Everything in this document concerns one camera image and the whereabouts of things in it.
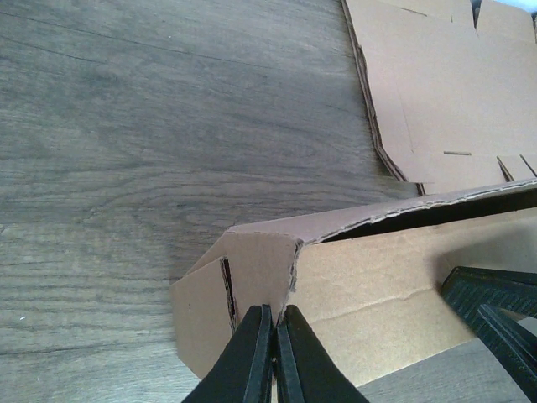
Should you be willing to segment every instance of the wooden floor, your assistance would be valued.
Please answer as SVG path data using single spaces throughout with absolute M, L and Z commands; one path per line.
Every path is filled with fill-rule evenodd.
M 169 281 L 224 229 L 416 194 L 339 0 L 2 0 L 0 172 L 6 403 L 180 401 Z M 526 401 L 477 341 L 362 390 Z

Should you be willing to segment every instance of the wooden table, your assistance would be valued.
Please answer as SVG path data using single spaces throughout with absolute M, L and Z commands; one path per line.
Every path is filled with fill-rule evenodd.
M 1 402 L 180 401 L 168 284 L 230 225 L 416 195 L 335 0 L 0 2 Z M 479 343 L 362 388 L 526 401 Z

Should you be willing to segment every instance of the torn cardboard edge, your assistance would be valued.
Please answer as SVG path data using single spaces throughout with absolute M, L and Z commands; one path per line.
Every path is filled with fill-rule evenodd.
M 535 200 L 537 179 L 229 228 L 171 286 L 180 358 L 202 378 L 250 306 L 271 305 L 277 322 L 300 287 L 297 261 L 306 245 L 437 226 Z

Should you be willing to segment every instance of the black plastic part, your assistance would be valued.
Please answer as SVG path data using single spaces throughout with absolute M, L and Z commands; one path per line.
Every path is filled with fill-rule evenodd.
M 272 384 L 270 306 L 252 306 L 211 372 L 184 403 L 269 403 Z
M 502 311 L 537 317 L 537 275 L 456 267 L 441 294 L 526 396 L 537 402 L 537 337 Z
M 299 308 L 287 306 L 276 334 L 278 402 L 368 403 L 334 365 Z

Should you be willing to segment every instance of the cardboard box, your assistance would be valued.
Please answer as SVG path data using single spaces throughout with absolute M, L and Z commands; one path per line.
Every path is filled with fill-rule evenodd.
M 373 142 L 422 194 L 537 171 L 537 44 L 522 9 L 482 0 L 343 0 Z
M 290 303 L 359 386 L 473 338 L 453 267 L 535 261 L 537 180 L 233 227 L 171 286 L 179 356 L 203 378 L 251 305 Z

